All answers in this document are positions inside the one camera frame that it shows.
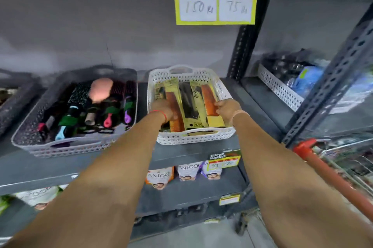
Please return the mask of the person's left hand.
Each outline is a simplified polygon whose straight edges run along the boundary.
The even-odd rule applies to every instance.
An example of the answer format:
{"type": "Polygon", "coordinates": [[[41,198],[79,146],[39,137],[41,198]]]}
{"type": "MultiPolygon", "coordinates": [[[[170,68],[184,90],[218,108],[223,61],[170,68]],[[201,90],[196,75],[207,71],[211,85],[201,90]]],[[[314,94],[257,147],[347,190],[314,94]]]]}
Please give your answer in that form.
{"type": "Polygon", "coordinates": [[[158,100],[155,100],[152,102],[151,104],[151,107],[150,107],[150,111],[149,113],[152,111],[152,110],[162,110],[166,113],[167,115],[167,107],[168,106],[171,106],[170,103],[166,100],[166,99],[158,99],[158,100]]]}

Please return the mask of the person's right hand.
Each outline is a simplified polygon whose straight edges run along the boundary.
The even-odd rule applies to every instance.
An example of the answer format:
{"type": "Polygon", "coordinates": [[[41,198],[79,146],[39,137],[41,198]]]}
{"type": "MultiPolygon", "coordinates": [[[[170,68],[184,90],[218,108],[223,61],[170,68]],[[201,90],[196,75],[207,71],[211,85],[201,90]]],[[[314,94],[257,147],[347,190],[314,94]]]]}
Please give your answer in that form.
{"type": "Polygon", "coordinates": [[[225,101],[226,102],[226,118],[223,118],[224,122],[226,125],[231,126],[231,118],[233,113],[236,110],[242,109],[240,104],[234,100],[234,99],[225,99],[225,100],[220,100],[220,101],[225,101]]]}

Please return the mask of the brown comb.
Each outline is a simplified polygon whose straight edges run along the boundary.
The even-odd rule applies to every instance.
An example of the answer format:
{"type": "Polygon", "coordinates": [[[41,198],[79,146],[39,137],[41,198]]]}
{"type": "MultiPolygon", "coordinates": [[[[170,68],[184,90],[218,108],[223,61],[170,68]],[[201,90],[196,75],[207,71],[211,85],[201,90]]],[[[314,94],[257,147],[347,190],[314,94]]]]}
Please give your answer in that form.
{"type": "Polygon", "coordinates": [[[178,109],[178,119],[167,122],[163,129],[169,129],[171,133],[185,131],[183,122],[184,114],[179,91],[179,80],[177,78],[171,78],[169,80],[156,83],[154,87],[154,100],[158,99],[166,99],[171,106],[178,109]]]}
{"type": "Polygon", "coordinates": [[[215,105],[217,98],[212,85],[201,81],[190,81],[189,83],[202,126],[224,128],[224,120],[217,113],[218,107],[215,105]]]}

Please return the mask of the person's left forearm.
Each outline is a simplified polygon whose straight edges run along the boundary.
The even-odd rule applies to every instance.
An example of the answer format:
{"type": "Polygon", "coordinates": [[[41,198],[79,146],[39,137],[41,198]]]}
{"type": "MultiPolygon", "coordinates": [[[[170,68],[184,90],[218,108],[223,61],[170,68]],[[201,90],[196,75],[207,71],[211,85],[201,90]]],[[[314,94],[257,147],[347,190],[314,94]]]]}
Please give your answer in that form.
{"type": "Polygon", "coordinates": [[[161,125],[147,114],[3,248],[126,248],[161,125]]]}

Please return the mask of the person's right forearm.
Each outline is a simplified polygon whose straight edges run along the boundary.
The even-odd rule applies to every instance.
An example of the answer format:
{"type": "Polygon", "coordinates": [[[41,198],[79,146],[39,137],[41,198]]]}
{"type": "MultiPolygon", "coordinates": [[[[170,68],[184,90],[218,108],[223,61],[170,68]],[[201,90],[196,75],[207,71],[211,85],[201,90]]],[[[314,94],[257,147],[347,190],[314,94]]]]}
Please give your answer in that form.
{"type": "Polygon", "coordinates": [[[279,248],[373,248],[373,231],[300,157],[251,117],[234,118],[260,211],[279,248]]]}

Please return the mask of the red wrist thread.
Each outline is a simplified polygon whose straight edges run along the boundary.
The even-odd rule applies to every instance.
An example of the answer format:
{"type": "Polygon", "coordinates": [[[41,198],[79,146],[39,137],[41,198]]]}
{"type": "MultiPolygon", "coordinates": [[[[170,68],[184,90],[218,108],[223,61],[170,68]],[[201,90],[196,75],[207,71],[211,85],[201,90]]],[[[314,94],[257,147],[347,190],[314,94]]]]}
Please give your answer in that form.
{"type": "Polygon", "coordinates": [[[169,121],[166,113],[162,110],[152,110],[150,114],[162,114],[162,124],[165,124],[169,121]]]}

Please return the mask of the black comb in gold packet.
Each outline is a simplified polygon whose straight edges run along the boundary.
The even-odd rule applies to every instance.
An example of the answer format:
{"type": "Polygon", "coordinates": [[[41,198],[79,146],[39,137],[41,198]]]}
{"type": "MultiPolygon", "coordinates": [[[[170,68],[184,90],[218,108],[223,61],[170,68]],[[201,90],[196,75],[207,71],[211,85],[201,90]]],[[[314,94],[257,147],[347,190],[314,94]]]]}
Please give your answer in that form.
{"type": "Polygon", "coordinates": [[[202,121],[199,116],[198,109],[195,105],[193,92],[189,82],[180,82],[179,91],[181,96],[181,103],[183,108],[183,122],[184,128],[197,129],[203,128],[202,121]]]}

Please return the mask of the pale wrist thread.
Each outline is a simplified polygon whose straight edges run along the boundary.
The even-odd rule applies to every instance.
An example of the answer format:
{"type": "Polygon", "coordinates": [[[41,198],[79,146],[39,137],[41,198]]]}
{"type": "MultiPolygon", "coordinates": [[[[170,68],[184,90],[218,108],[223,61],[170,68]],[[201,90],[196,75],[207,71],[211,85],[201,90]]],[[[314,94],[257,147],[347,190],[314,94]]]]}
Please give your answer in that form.
{"type": "Polygon", "coordinates": [[[234,118],[235,118],[237,115],[239,115],[239,114],[244,114],[245,116],[250,117],[250,115],[249,115],[246,111],[244,111],[244,110],[242,110],[242,109],[236,110],[236,111],[233,113],[232,118],[231,118],[231,121],[230,121],[230,123],[231,123],[232,126],[234,126],[234,118]]]}

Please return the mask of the white perforated plastic basket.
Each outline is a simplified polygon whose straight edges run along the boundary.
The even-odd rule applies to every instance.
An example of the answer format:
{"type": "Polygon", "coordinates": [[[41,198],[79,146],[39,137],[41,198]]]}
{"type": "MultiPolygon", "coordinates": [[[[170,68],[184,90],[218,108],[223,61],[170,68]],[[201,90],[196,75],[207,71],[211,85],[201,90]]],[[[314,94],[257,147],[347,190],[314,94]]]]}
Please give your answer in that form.
{"type": "MultiPolygon", "coordinates": [[[[185,65],[176,65],[169,68],[154,69],[148,75],[147,87],[147,111],[149,113],[154,100],[154,87],[171,78],[177,78],[180,82],[201,81],[212,85],[217,101],[231,99],[232,96],[223,84],[219,76],[209,68],[193,68],[185,65]]],[[[230,138],[234,135],[235,128],[226,125],[224,128],[203,127],[188,129],[179,133],[171,133],[169,129],[161,127],[157,142],[164,146],[208,142],[230,138]]]]}
{"type": "MultiPolygon", "coordinates": [[[[258,77],[293,111],[297,111],[304,101],[304,98],[277,79],[262,64],[259,64],[258,77]]],[[[363,103],[371,94],[373,94],[373,74],[367,72],[355,81],[329,114],[346,113],[363,103]]]]}

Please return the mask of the yellow shelf price label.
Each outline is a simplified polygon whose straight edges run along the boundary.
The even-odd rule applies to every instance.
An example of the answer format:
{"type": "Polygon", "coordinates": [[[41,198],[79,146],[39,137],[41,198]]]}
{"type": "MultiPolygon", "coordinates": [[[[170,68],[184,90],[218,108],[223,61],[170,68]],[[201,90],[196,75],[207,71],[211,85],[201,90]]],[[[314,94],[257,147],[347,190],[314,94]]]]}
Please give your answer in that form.
{"type": "Polygon", "coordinates": [[[207,170],[238,166],[240,159],[241,150],[211,154],[207,161],[207,170]]]}
{"type": "Polygon", "coordinates": [[[219,206],[226,206],[240,202],[241,194],[224,195],[219,199],[219,206]]]}

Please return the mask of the white hair dye box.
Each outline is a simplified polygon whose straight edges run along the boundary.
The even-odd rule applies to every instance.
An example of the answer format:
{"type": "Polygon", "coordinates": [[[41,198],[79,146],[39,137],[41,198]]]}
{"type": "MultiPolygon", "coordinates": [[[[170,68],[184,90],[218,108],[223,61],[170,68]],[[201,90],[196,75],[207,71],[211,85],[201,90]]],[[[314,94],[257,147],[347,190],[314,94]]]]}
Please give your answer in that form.
{"type": "Polygon", "coordinates": [[[180,181],[194,181],[198,175],[203,161],[190,164],[178,165],[176,167],[180,181]]]}
{"type": "Polygon", "coordinates": [[[34,208],[35,210],[43,210],[53,201],[60,193],[59,186],[51,186],[47,188],[35,189],[12,194],[13,197],[21,200],[23,203],[34,208]]]}

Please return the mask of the purple hair dye box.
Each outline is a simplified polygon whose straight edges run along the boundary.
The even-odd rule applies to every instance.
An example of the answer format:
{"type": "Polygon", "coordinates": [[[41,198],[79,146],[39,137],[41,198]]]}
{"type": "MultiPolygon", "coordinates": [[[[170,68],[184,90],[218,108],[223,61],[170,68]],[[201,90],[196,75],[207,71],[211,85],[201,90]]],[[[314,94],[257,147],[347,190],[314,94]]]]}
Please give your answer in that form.
{"type": "Polygon", "coordinates": [[[222,168],[217,164],[210,165],[209,161],[204,161],[200,166],[200,173],[208,180],[219,180],[222,168]]]}

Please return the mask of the grey slotted shelf upright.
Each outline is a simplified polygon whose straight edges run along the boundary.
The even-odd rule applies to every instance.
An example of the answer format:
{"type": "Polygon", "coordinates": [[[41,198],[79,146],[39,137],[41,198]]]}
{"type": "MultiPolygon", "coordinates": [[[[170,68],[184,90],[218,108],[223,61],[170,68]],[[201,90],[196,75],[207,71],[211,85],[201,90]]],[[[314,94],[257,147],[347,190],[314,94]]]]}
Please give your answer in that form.
{"type": "Polygon", "coordinates": [[[282,143],[315,137],[347,90],[373,65],[373,1],[295,114],[282,143]]]}
{"type": "Polygon", "coordinates": [[[240,25],[231,61],[227,70],[227,78],[240,82],[247,71],[255,44],[257,42],[270,0],[258,0],[255,11],[255,24],[240,25]]]}

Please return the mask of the orange hair dye box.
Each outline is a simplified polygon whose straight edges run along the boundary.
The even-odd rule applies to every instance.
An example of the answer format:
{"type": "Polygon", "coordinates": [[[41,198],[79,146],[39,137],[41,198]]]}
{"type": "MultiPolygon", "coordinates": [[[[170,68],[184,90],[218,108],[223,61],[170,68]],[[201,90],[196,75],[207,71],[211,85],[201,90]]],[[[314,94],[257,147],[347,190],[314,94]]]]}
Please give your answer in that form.
{"type": "Polygon", "coordinates": [[[145,184],[151,185],[157,190],[164,189],[174,179],[175,167],[148,170],[145,184]]]}

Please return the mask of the heap of hairbrushes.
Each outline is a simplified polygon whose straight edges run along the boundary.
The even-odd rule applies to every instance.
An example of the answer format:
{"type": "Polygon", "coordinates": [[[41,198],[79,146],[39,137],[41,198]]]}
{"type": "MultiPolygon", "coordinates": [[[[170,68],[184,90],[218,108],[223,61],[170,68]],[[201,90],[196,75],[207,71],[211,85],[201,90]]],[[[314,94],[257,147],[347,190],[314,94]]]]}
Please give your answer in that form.
{"type": "Polygon", "coordinates": [[[127,131],[136,122],[137,90],[135,80],[73,82],[41,112],[35,131],[43,142],[127,131]]]}

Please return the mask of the heap of dark packets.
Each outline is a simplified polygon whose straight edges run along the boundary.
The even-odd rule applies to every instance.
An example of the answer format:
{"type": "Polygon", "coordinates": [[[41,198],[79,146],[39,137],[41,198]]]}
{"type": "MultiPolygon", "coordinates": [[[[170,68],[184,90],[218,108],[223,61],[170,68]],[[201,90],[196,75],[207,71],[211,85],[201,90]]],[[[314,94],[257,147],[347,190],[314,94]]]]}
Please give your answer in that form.
{"type": "Polygon", "coordinates": [[[314,66],[310,55],[311,52],[303,48],[296,52],[273,52],[264,55],[261,64],[282,83],[292,87],[305,67],[314,66]]]}

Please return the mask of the blue plastic packet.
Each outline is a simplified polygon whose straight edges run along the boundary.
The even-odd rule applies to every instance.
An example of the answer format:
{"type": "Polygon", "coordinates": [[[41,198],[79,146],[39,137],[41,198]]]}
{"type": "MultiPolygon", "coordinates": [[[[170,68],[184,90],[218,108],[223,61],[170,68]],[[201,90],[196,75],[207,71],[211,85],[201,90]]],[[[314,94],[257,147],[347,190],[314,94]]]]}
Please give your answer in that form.
{"type": "Polygon", "coordinates": [[[322,67],[304,67],[292,84],[291,89],[302,98],[306,98],[323,73],[324,68],[322,67]]]}

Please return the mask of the grey perforated plastic basket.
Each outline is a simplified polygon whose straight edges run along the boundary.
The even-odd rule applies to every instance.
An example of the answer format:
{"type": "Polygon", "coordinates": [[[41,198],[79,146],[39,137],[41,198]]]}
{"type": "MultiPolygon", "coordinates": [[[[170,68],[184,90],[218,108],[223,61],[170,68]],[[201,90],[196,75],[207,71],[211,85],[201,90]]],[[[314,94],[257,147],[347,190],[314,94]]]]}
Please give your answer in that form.
{"type": "Polygon", "coordinates": [[[0,137],[40,89],[38,76],[0,68],[0,137]]]}
{"type": "Polygon", "coordinates": [[[35,131],[41,112],[58,97],[63,88],[73,82],[85,82],[101,77],[116,80],[135,80],[137,71],[131,68],[112,68],[98,65],[60,73],[41,96],[26,118],[14,132],[11,142],[15,147],[25,150],[36,157],[57,157],[73,154],[95,152],[107,148],[126,131],[117,128],[115,134],[88,134],[58,141],[43,142],[38,131],[35,131]]]}

